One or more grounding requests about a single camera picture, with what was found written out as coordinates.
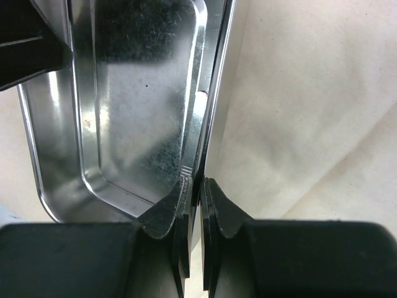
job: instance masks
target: scratched metal surface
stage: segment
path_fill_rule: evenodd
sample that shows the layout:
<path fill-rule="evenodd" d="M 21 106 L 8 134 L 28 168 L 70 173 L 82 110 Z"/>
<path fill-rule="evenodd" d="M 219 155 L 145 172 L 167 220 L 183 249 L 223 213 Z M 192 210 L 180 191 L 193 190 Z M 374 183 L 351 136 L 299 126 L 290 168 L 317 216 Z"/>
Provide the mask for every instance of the scratched metal surface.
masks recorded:
<path fill-rule="evenodd" d="M 74 57 L 19 88 L 41 201 L 59 221 L 140 216 L 195 173 L 225 0 L 36 3 Z"/>

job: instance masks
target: metal tray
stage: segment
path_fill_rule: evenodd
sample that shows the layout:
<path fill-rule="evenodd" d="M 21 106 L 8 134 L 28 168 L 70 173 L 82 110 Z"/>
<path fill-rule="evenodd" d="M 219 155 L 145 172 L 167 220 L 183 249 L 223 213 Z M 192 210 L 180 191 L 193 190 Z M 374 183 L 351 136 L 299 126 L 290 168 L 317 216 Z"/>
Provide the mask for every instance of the metal tray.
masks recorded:
<path fill-rule="evenodd" d="M 216 159 L 245 0 L 36 3 L 73 51 L 70 68 L 19 86 L 38 193 L 56 221 L 138 217 Z"/>

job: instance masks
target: metal plate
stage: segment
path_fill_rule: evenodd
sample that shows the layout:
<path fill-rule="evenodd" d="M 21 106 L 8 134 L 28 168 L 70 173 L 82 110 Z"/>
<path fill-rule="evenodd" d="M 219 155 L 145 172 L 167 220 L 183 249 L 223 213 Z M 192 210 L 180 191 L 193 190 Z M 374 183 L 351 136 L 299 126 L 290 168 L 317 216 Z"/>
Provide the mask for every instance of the metal plate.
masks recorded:
<path fill-rule="evenodd" d="M 36 2 L 74 57 L 19 87 L 43 205 L 62 222 L 138 217 L 197 171 L 226 1 Z"/>

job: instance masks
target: black plastic part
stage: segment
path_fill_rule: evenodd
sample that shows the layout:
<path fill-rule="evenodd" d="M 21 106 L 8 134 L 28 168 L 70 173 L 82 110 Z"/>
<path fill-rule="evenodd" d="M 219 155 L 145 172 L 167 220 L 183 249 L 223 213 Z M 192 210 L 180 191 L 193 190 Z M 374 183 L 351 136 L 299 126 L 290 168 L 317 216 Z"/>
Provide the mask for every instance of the black plastic part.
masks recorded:
<path fill-rule="evenodd" d="M 0 1 L 0 91 L 70 65 L 71 52 L 33 1 Z"/>
<path fill-rule="evenodd" d="M 397 297 L 397 245 L 379 225 L 253 220 L 212 179 L 200 200 L 210 297 Z"/>
<path fill-rule="evenodd" d="M 182 298 L 191 188 L 191 179 L 181 177 L 132 223 L 4 227 L 0 297 Z"/>

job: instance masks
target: stainless steel tray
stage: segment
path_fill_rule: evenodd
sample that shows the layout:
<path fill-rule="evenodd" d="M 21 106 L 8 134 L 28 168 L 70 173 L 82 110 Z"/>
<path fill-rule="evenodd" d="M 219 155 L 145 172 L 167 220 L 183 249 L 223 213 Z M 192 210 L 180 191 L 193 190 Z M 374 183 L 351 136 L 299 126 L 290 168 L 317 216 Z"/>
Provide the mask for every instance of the stainless steel tray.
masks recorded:
<path fill-rule="evenodd" d="M 55 220 L 130 220 L 215 164 L 247 1 L 36 3 L 73 51 L 69 69 L 19 86 Z"/>

